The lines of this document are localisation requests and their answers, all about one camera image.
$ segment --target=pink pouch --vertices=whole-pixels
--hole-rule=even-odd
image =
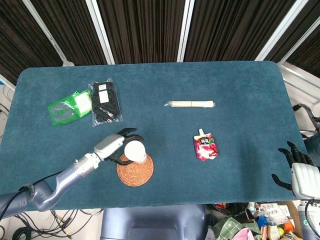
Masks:
[[[255,240],[250,228],[241,229],[232,240]]]

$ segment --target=black curtain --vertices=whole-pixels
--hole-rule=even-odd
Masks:
[[[185,0],[98,0],[116,64],[175,62]]]
[[[31,0],[62,52],[76,65],[107,64],[85,0]]]
[[[295,0],[195,0],[184,61],[254,60]]]
[[[21,0],[0,1],[0,74],[14,85],[29,67],[62,66],[59,55]]]
[[[309,0],[267,55],[265,60],[271,60],[276,63],[280,62],[319,16],[320,1]]]
[[[320,78],[320,26],[294,51],[287,62]]]

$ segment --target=plastic bag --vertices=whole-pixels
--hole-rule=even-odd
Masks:
[[[92,101],[92,126],[105,123],[122,122],[117,90],[111,78],[104,82],[89,84]]]
[[[90,90],[76,91],[48,105],[54,126],[64,125],[80,119],[91,111]]]

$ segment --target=silver arm segment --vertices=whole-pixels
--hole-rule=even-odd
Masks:
[[[54,191],[45,180],[35,184],[35,193],[31,200],[35,208],[40,212],[53,208],[67,190],[97,169],[101,161],[123,145],[124,140],[125,138],[118,134],[106,137],[94,147],[94,153],[87,153],[79,160],[75,160],[74,164],[56,176]],[[16,192],[0,195],[0,214],[15,194]],[[29,190],[22,190],[13,199],[3,218],[23,213],[30,202],[29,197]]]

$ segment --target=green plastic bag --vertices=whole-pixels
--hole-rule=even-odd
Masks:
[[[48,105],[54,126],[64,125],[80,119],[91,111],[90,90],[76,91]]]

